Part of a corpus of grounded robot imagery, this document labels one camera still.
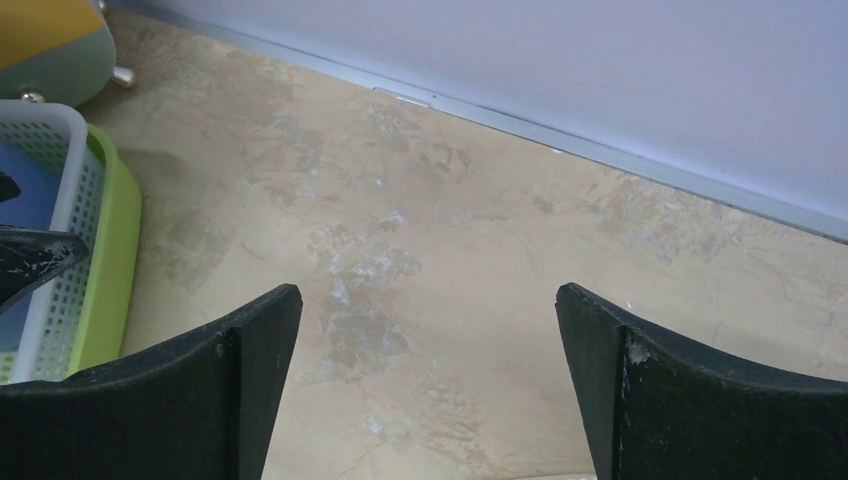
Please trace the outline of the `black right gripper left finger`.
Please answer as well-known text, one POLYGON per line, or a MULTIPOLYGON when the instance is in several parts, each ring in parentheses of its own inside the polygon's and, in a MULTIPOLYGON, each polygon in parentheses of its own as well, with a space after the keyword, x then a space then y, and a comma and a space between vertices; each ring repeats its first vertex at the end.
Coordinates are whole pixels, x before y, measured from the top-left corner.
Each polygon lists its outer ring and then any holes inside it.
POLYGON ((303 301, 237 310, 59 382, 1 390, 5 479, 258 479, 303 301))

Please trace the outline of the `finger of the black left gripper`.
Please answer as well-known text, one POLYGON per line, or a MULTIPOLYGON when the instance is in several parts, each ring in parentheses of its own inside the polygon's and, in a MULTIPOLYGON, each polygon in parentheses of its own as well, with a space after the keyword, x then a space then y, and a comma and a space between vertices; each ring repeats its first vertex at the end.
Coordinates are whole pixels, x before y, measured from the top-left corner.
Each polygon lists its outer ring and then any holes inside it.
POLYGON ((1 312, 90 256, 78 235, 49 230, 1 229, 1 312))

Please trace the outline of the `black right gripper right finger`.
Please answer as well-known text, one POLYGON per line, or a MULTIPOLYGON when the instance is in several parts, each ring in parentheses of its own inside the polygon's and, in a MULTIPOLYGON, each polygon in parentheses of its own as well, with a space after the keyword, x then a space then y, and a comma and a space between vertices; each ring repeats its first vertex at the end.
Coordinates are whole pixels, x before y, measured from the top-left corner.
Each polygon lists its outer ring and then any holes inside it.
POLYGON ((600 479, 843 479, 847 386, 746 360, 582 286, 556 313, 600 479))

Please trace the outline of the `light blue plastic bucket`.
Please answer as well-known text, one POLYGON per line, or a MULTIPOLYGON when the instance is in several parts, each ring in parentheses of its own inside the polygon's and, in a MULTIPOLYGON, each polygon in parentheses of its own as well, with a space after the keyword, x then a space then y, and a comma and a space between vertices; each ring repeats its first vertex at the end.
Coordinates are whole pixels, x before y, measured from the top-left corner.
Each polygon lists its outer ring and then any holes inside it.
MULTIPOLYGON (((46 230, 50 227, 60 178, 29 154, 1 142, 1 171, 18 185, 21 193, 1 202, 1 223, 46 230)), ((26 322, 32 295, 20 299, 1 314, 1 350, 16 351, 26 322)))

